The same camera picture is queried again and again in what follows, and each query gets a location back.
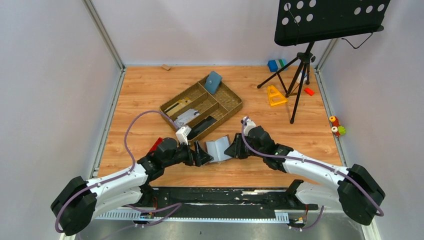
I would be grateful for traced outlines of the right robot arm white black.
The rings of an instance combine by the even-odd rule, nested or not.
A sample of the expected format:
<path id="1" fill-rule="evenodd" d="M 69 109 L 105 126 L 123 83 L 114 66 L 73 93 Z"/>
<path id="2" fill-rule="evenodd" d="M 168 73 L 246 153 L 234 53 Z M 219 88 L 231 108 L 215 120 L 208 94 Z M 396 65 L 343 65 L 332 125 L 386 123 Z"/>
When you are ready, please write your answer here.
<path id="1" fill-rule="evenodd" d="M 308 157 L 294 148 L 276 143 L 261 126 L 236 133 L 224 153 L 235 159 L 255 156 L 272 170 L 303 176 L 314 181 L 295 181 L 295 198 L 303 204 L 341 209 L 355 222 L 368 226 L 382 217 L 385 192 L 369 171 L 359 164 L 351 167 L 329 164 Z"/>

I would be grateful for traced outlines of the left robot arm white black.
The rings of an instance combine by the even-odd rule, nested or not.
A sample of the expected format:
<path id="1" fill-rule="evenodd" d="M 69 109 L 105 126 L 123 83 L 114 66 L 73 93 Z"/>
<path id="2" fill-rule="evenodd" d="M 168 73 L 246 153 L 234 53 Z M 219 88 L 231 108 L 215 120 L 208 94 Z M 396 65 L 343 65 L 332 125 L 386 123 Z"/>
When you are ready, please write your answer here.
<path id="1" fill-rule="evenodd" d="M 133 165 L 110 175 L 83 179 L 72 178 L 52 202 L 54 227 L 67 236 L 81 232 L 96 217 L 118 207 L 150 198 L 150 183 L 161 177 L 165 168 L 183 163 L 201 167 L 214 158 L 200 146 L 164 138 Z"/>

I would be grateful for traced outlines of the brown leather card holder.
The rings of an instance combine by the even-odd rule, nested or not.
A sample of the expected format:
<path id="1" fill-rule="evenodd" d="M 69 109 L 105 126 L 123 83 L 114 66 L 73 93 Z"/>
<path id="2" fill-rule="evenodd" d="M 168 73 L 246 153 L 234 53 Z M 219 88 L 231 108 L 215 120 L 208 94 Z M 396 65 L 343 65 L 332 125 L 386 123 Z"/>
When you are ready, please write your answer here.
<path id="1" fill-rule="evenodd" d="M 230 139 L 225 135 L 217 140 L 209 140 L 205 142 L 206 152 L 212 157 L 209 164 L 220 163 L 231 159 L 232 157 L 225 154 L 225 150 L 230 147 Z"/>

